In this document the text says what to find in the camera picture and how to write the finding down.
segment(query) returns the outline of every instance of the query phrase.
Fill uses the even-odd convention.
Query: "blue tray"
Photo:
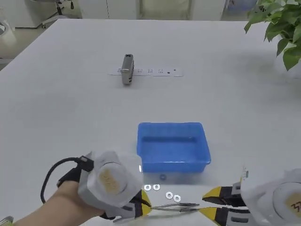
[[[143,122],[137,140],[144,172],[202,172],[211,162],[204,129],[198,122]]]

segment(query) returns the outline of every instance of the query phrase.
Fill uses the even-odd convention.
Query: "white cabinet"
[[[11,27],[36,28],[56,13],[55,3],[32,0],[0,0],[4,15]]]
[[[79,0],[83,18],[220,20],[225,0]]]
[[[83,19],[109,19],[107,0],[78,0],[78,2]]]

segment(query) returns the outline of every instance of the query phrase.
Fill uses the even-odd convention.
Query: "tweezers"
[[[162,211],[174,211],[174,212],[192,212],[199,211],[200,208],[191,208],[199,206],[197,203],[175,203],[175,204],[167,204],[162,206],[154,206],[151,207],[153,210],[162,210]]]

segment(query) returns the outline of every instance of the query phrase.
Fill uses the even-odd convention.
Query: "washer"
[[[150,191],[151,190],[151,185],[144,185],[145,191]]]
[[[166,196],[167,199],[172,199],[174,194],[172,192],[166,192],[165,196]]]
[[[175,202],[180,202],[181,201],[181,197],[177,194],[174,195],[174,201]]]
[[[160,190],[160,185],[154,185],[152,188],[153,188],[155,191],[158,191],[158,190]]]

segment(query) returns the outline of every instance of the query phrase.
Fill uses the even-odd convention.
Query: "paper label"
[[[301,193],[293,193],[290,195],[285,204],[291,212],[301,218]]]
[[[99,180],[103,184],[107,193],[118,194],[119,183],[115,180],[108,169],[99,174]]]

